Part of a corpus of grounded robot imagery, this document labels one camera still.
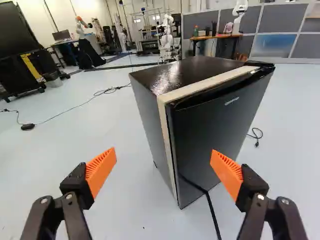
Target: wooden table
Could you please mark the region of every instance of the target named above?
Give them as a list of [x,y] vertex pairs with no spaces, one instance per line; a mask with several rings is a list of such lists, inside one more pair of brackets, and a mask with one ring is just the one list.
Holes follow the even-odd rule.
[[205,41],[208,39],[229,39],[232,38],[234,39],[233,42],[233,48],[232,48],[232,59],[235,59],[235,53],[236,53],[236,48],[238,44],[239,37],[243,36],[243,34],[229,34],[229,33],[224,33],[224,34],[217,34],[215,36],[193,36],[190,38],[191,41],[193,41],[193,56],[196,55],[196,47],[197,47],[197,42],[199,41]]

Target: fridge top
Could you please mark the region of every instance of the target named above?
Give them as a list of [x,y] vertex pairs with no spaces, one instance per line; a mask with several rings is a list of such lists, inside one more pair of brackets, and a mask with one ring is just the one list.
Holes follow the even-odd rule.
[[158,65],[130,73],[130,77],[159,96],[190,84],[241,68],[243,66],[273,66],[270,63],[194,56],[169,64]]

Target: screw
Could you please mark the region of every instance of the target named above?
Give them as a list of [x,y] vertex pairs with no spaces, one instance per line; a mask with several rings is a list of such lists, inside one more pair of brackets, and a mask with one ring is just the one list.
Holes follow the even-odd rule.
[[41,201],[40,201],[41,204],[45,204],[46,202],[48,202],[48,199],[46,199],[46,198],[43,198],[43,199],[41,199]]
[[261,194],[258,194],[257,198],[260,199],[260,200],[265,200],[265,197],[263,195],[261,195]]
[[282,198],[282,199],[281,199],[281,202],[282,202],[283,204],[289,205],[289,200],[288,200],[288,199]]
[[68,194],[65,199],[69,200],[70,198],[72,198],[72,194]]

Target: bottle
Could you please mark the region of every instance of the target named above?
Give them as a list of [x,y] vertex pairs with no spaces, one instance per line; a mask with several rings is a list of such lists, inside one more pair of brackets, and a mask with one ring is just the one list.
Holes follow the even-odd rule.
[[199,28],[198,28],[198,25],[195,25],[195,26],[194,26],[193,36],[194,36],[194,37],[198,37],[198,36],[199,36]]

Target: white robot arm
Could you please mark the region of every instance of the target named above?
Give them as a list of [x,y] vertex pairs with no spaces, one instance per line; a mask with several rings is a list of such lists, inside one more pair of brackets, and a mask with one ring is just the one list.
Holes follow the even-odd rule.
[[162,36],[160,38],[160,44],[163,48],[169,50],[171,45],[174,43],[173,36],[171,35],[171,24],[173,23],[174,18],[168,14],[164,15],[163,23],[158,27],[162,29]]
[[235,7],[232,11],[232,15],[237,17],[233,21],[233,30],[232,34],[239,34],[240,22],[242,17],[245,15],[245,12],[248,9],[248,0],[236,0]]

